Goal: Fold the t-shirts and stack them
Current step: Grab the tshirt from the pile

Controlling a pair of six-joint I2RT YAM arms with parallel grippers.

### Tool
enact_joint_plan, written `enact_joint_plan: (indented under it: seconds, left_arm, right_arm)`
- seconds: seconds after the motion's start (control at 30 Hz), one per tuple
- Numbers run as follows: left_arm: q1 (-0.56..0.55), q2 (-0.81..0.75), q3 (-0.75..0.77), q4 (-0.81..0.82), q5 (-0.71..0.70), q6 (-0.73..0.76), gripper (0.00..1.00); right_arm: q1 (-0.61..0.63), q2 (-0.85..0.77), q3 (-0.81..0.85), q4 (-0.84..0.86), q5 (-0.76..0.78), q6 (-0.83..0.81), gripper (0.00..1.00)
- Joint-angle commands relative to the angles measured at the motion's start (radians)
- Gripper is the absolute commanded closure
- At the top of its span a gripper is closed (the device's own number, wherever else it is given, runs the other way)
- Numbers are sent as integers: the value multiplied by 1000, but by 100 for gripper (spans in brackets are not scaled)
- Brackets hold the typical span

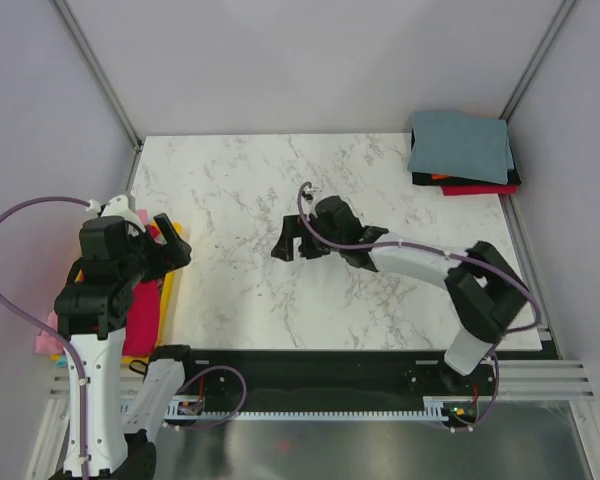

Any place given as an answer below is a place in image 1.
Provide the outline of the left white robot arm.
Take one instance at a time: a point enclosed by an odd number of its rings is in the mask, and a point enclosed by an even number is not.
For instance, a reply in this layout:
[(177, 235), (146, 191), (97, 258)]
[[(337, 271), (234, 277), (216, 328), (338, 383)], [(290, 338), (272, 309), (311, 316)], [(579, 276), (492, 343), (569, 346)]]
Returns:
[(155, 240), (129, 194), (94, 203), (79, 231), (81, 256), (55, 300), (70, 387), (70, 431), (59, 479), (151, 479), (156, 436), (173, 396), (199, 382), (184, 346), (161, 347), (129, 409), (121, 406), (121, 359), (134, 290), (187, 266), (192, 249), (165, 214)]

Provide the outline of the crimson red t-shirt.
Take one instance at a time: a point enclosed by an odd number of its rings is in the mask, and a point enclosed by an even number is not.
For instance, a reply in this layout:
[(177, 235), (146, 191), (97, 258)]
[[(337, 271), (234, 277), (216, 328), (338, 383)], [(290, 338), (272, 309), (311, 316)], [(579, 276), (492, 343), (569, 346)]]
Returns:
[(158, 283), (156, 281), (140, 283), (134, 288), (133, 294), (122, 355), (145, 357), (151, 353), (158, 340), (160, 324)]

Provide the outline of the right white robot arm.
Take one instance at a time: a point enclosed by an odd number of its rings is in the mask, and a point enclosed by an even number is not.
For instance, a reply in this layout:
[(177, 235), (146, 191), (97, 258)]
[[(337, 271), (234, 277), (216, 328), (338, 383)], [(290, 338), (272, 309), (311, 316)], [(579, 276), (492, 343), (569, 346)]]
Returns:
[(446, 291), (460, 327), (437, 377), (449, 393), (469, 387), (476, 367), (530, 302), (529, 291), (500, 252), (485, 241), (459, 252), (408, 241), (362, 224), (337, 195), (317, 201), (303, 193), (300, 199), (311, 210), (283, 218), (271, 256), (291, 262), (296, 255), (312, 260), (335, 252), (351, 267), (404, 275)]

